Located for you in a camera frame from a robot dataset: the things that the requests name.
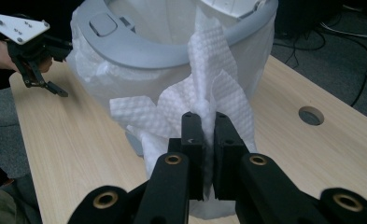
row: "person's hand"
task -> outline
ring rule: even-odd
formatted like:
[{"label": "person's hand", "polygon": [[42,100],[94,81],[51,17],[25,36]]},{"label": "person's hand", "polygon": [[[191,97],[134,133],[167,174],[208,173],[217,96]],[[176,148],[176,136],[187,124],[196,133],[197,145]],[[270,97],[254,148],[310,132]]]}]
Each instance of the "person's hand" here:
[{"label": "person's hand", "polygon": [[[41,61],[41,63],[38,65],[38,68],[40,72],[45,73],[49,71],[51,65],[52,65],[52,58],[48,57]],[[0,41],[0,68],[20,72],[15,63],[11,61],[11,58],[8,55],[7,43],[4,41]]]}]

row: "metal screw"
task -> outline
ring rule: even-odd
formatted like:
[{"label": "metal screw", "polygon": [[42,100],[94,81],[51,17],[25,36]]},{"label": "metal screw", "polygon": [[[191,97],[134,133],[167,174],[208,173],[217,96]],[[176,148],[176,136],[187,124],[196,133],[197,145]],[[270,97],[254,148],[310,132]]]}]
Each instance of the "metal screw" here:
[{"label": "metal screw", "polygon": [[171,155],[165,158],[165,162],[170,165],[176,165],[179,164],[182,161],[181,157],[178,155]]},{"label": "metal screw", "polygon": [[251,156],[249,159],[255,165],[265,165],[265,164],[267,164],[267,160],[262,156],[254,155],[254,156]]},{"label": "metal screw", "polygon": [[25,22],[25,25],[28,25],[29,28],[32,28],[32,24],[30,24],[28,21]]},{"label": "metal screw", "polygon": [[119,200],[119,195],[116,191],[108,190],[99,194],[93,199],[92,205],[98,209],[106,209],[115,204]]},{"label": "metal screw", "polygon": [[46,21],[43,21],[44,26],[49,27],[49,24]]}]

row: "bin lid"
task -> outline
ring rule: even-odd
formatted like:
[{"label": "bin lid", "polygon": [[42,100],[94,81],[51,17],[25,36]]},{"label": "bin lid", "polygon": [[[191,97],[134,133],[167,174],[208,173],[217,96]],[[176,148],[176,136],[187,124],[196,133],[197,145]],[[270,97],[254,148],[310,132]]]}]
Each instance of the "bin lid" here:
[{"label": "bin lid", "polygon": [[[224,31],[229,46],[260,30],[276,14],[278,5],[277,0],[202,1],[237,19]],[[111,63],[139,69],[163,69],[189,62],[187,44],[156,43],[136,34],[134,21],[113,13],[109,2],[86,0],[78,8],[78,26],[99,55]]]}]

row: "tissue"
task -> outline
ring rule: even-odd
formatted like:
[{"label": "tissue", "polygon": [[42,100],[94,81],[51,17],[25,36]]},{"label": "tissue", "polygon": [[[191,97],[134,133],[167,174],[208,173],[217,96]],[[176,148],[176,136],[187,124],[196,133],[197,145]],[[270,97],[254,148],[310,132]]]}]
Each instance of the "tissue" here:
[{"label": "tissue", "polygon": [[[182,115],[190,111],[201,117],[207,144],[204,161],[205,200],[190,201],[190,214],[210,219],[234,214],[234,202],[216,200],[212,188],[213,130],[216,112],[229,116],[249,151],[257,152],[257,150],[254,142],[253,112],[244,90],[237,81],[237,64],[224,38],[222,27],[217,20],[208,19],[201,13],[197,13],[197,16],[199,25],[196,26],[196,31],[188,44],[191,66],[191,74],[189,73],[188,77],[164,88],[160,95],[153,95],[154,92],[136,92],[132,95],[113,97],[113,94],[103,94],[102,88],[96,90],[92,88],[92,95],[102,96],[98,99],[109,108],[113,120],[141,143],[148,178],[157,159],[167,152],[169,138],[180,137]],[[105,62],[89,46],[85,46],[86,42],[80,36],[77,27],[73,27],[73,32],[74,51],[68,56],[67,61],[84,86],[115,85],[111,89],[120,91],[120,88],[124,87],[119,83],[121,80],[119,76],[130,78],[132,73],[138,72],[131,79],[140,75],[144,75],[145,78],[159,78],[159,74],[155,71],[146,74],[145,71],[134,70],[128,75],[124,74],[127,68]],[[90,73],[80,71],[82,69],[80,67],[88,66],[86,63],[93,65]],[[107,76],[111,71],[118,75]]]}]

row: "white paper towel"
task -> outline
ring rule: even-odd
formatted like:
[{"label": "white paper towel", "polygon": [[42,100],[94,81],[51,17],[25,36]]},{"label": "white paper towel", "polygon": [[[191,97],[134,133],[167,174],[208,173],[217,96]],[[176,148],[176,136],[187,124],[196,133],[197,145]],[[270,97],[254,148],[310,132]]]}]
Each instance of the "white paper towel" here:
[{"label": "white paper towel", "polygon": [[216,111],[230,117],[248,149],[256,152],[253,114],[244,91],[236,82],[236,63],[221,26],[215,24],[191,37],[191,75],[163,91],[156,105],[147,96],[110,100],[112,118],[142,143],[148,177],[157,159],[167,152],[168,139],[180,137],[182,115],[191,111],[201,117],[207,143],[206,200],[191,201],[190,213],[205,219],[234,214],[234,202],[215,200],[211,188]]}]

